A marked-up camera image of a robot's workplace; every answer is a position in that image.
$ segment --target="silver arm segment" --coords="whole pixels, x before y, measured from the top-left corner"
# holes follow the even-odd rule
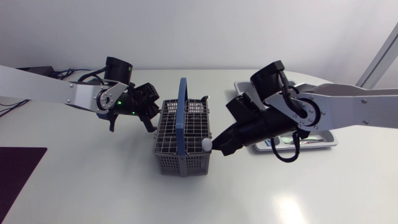
[[[127,85],[84,85],[44,77],[0,65],[0,96],[64,103],[106,114]]]
[[[398,89],[365,90],[339,84],[298,85],[294,101],[307,112],[301,118],[276,93],[265,101],[297,122],[306,131],[330,130],[352,125],[398,128]]]

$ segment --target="black device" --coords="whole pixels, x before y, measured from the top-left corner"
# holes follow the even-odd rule
[[[291,91],[295,90],[288,85],[283,73],[284,69],[281,61],[271,63],[255,73],[250,81],[266,106],[270,106],[264,102],[266,98],[282,91],[280,94],[284,96],[286,105],[300,116],[306,116],[306,112],[290,100]],[[299,155],[299,138],[307,138],[310,134],[308,131],[298,129],[294,120],[272,106],[264,111],[260,110],[245,93],[235,97],[226,107],[236,122],[213,140],[212,147],[212,149],[220,150],[224,156],[233,154],[243,146],[250,146],[264,139],[272,139],[296,129],[297,131],[293,135],[296,146],[294,157],[282,158],[273,147],[273,151],[279,159],[284,162],[293,162]]]
[[[136,87],[134,83],[130,82],[132,65],[114,57],[107,57],[106,66],[103,69],[83,75],[79,81],[83,81],[101,72],[105,72],[105,80],[121,82],[128,86],[127,92],[120,95],[114,106],[108,109],[108,113],[97,113],[99,118],[110,122],[109,130],[113,132],[116,118],[119,114],[125,114],[138,116],[144,123],[146,130],[148,132],[154,132],[156,127],[152,125],[150,120],[160,111],[159,107],[155,104],[155,101],[159,99],[155,87],[150,83]]]

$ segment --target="white tray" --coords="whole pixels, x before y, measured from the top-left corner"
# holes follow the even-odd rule
[[[236,95],[242,95],[246,93],[250,96],[252,101],[262,110],[267,107],[261,103],[259,96],[256,93],[256,90],[253,88],[250,82],[234,82],[234,86],[236,89]],[[295,149],[294,144],[289,144],[287,138],[291,138],[292,133],[285,133],[281,136],[277,136],[274,138],[276,149],[278,150],[287,150],[287,149]],[[335,135],[331,131],[312,131],[310,136],[307,139],[303,139],[300,141],[301,149],[323,149],[327,147],[336,146],[338,141]],[[266,141],[262,141],[256,143],[256,149],[258,151],[271,151],[271,141],[270,139]]]

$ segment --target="white wall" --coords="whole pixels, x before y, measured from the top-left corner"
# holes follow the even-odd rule
[[[355,84],[398,22],[397,7],[396,0],[2,0],[0,64],[94,69],[114,56],[136,69],[258,69],[282,60],[287,70]]]

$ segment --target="black cable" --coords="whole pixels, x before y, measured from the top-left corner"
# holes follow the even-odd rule
[[[69,69],[64,70],[64,71],[53,72],[53,73],[51,73],[51,77],[52,77],[52,78],[57,78],[57,79],[63,80],[64,78],[69,77],[70,75],[72,75],[73,73],[75,73],[75,72],[77,72],[77,71],[90,71],[90,69],[85,69],[85,68],[78,68],[78,69],[69,68]]]
[[[274,138],[271,139],[272,152],[274,152],[275,156],[283,162],[293,162],[299,157],[299,154],[300,154],[299,133],[297,131],[293,132],[292,137],[293,137],[293,143],[294,143],[296,150],[295,150],[294,156],[292,156],[290,158],[283,158],[282,156],[280,156],[278,151],[276,150]]]
[[[6,112],[0,114],[0,118],[1,118],[2,116],[4,116],[4,115],[10,113],[10,112],[11,112],[12,110],[14,110],[15,108],[18,108],[18,107],[20,107],[20,106],[22,106],[22,105],[25,105],[27,102],[29,102],[29,100],[22,100],[21,102],[18,102],[18,103],[17,103],[15,106],[13,106],[12,108],[7,108],[7,109],[4,109],[4,110],[1,110],[0,112],[3,112],[3,111],[6,111]]]
[[[4,105],[4,104],[0,103],[0,106],[14,106],[14,105],[17,105],[18,103],[13,103],[13,104],[11,104],[11,105]]]
[[[109,66],[105,66],[104,68],[102,68],[102,69],[100,69],[100,70],[98,70],[98,71],[91,72],[91,73],[89,73],[89,74],[83,75],[82,77],[80,77],[80,78],[78,79],[78,82],[82,82],[82,81],[84,81],[86,78],[89,78],[89,77],[96,77],[96,78],[101,82],[102,85],[105,85],[105,84],[104,84],[104,81],[102,81],[102,79],[101,79],[99,76],[97,76],[97,75],[100,74],[100,73],[102,73],[102,72],[107,71],[108,68],[109,68]]]
[[[291,109],[292,111],[294,111],[295,113],[297,113],[301,118],[306,117],[307,113],[299,108],[298,106],[296,106],[291,97],[290,97],[290,93],[289,93],[289,81],[287,80],[285,73],[283,71],[279,72],[279,76],[280,76],[280,80],[282,81],[282,96],[284,98],[284,101],[286,103],[286,105],[289,107],[289,109]]]

